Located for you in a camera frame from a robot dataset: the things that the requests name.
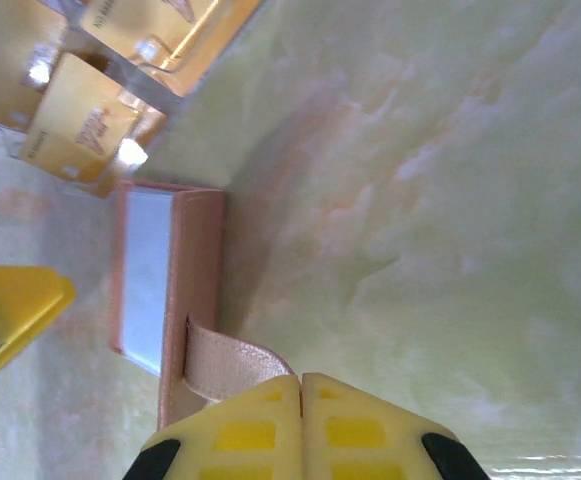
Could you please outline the pink card holder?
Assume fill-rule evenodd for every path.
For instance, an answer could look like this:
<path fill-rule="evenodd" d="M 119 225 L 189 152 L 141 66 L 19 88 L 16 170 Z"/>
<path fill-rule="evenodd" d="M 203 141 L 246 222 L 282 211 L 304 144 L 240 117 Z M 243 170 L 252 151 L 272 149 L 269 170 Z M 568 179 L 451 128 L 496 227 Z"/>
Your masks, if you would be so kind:
<path fill-rule="evenodd" d="M 159 379 L 165 428 L 291 367 L 218 332 L 225 194 L 123 180 L 115 187 L 109 346 Z"/>

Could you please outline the clear acrylic card stand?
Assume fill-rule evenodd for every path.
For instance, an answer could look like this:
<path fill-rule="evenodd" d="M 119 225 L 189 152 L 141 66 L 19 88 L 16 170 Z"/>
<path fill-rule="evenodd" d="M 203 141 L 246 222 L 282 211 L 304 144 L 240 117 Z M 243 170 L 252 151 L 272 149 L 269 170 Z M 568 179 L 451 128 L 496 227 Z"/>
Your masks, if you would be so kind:
<path fill-rule="evenodd" d="M 183 97 L 175 95 L 152 77 L 139 71 L 137 67 L 119 54 L 115 53 L 111 48 L 105 46 L 93 36 L 85 32 L 80 27 L 80 19 L 85 9 L 86 0 L 39 1 L 59 12 L 67 21 L 67 31 L 63 40 L 63 46 L 50 80 L 61 56 L 65 53 L 71 53 L 94 66 L 97 70 L 121 85 L 122 91 L 120 99 L 138 109 L 140 111 L 140 116 L 148 108 L 153 108 L 164 114 L 167 117 L 167 120 L 156 139 L 150 144 L 148 150 L 149 154 L 154 142 L 160 137 L 164 130 L 168 119 L 182 104 L 186 95 Z M 19 158 L 19 150 L 24 144 L 27 130 L 28 128 L 25 131 L 16 131 L 0 124 L 0 151 L 10 158 L 23 161 Z M 89 194 L 91 194 L 90 191 L 95 183 L 82 184 L 76 181 L 61 180 L 72 187 Z"/>

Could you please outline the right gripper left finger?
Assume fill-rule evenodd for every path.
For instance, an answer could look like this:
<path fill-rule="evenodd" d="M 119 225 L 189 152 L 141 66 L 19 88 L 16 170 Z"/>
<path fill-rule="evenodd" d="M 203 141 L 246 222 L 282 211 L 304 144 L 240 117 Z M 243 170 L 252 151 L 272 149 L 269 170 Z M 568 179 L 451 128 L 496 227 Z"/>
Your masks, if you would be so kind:
<path fill-rule="evenodd" d="M 267 380 L 153 434 L 122 480 L 302 480 L 300 383 Z"/>

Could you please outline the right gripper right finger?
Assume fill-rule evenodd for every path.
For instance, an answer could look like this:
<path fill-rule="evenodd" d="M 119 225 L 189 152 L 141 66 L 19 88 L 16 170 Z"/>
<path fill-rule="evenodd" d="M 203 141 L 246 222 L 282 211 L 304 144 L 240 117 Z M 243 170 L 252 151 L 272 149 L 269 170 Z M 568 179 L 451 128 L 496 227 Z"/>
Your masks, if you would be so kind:
<path fill-rule="evenodd" d="M 491 480 L 448 428 L 325 374 L 302 376 L 304 480 Z"/>

